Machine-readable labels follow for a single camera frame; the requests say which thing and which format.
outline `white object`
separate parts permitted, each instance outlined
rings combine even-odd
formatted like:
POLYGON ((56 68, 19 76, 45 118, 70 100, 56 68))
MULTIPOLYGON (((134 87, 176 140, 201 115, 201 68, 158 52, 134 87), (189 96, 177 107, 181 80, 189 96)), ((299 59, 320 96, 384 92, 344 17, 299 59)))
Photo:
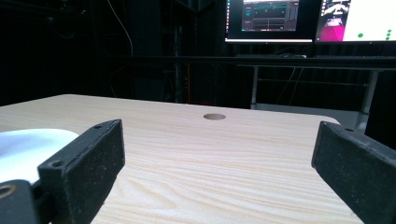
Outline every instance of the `white object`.
POLYGON ((59 129, 29 129, 0 133, 0 183, 38 180, 37 166, 78 137, 59 129))

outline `desk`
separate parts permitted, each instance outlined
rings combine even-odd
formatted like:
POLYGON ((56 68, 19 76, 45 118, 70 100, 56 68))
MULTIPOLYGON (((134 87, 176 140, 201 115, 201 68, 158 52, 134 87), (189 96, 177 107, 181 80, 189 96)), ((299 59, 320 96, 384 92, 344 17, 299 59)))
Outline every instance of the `desk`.
POLYGON ((60 95, 0 107, 0 132, 110 119, 126 164, 93 223, 361 223, 311 167, 319 122, 334 119, 60 95))

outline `light wood grain tabletop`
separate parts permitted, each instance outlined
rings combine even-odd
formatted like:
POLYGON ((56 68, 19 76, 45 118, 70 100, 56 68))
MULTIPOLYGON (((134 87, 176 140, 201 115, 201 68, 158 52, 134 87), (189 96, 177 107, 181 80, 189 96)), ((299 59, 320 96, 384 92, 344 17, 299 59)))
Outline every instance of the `light wood grain tabletop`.
POLYGON ((93 223, 361 223, 311 167, 331 118, 60 95, 0 107, 0 132, 111 119, 126 164, 93 223))

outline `computer monitor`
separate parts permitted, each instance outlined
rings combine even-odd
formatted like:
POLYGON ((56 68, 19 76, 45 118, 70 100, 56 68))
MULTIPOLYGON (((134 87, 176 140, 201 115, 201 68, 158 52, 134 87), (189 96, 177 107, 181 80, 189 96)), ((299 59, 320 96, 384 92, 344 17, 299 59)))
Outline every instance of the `computer monitor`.
POLYGON ((225 42, 310 44, 321 0, 227 0, 225 42))
POLYGON ((396 43, 394 0, 321 1, 316 43, 396 43))

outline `dark background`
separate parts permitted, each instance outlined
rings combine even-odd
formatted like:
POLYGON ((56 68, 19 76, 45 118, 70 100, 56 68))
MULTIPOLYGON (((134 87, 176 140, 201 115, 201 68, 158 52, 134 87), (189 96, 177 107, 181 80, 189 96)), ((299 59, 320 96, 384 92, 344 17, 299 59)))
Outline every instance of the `dark background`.
MULTIPOLYGON (((0 105, 75 93, 249 108, 253 70, 222 63, 136 63, 135 56, 391 55, 395 45, 225 44, 225 1, 0 0, 0 105)), ((360 110, 368 71, 261 68, 258 102, 360 110)), ((395 72, 379 76, 366 134, 396 147, 395 72)))

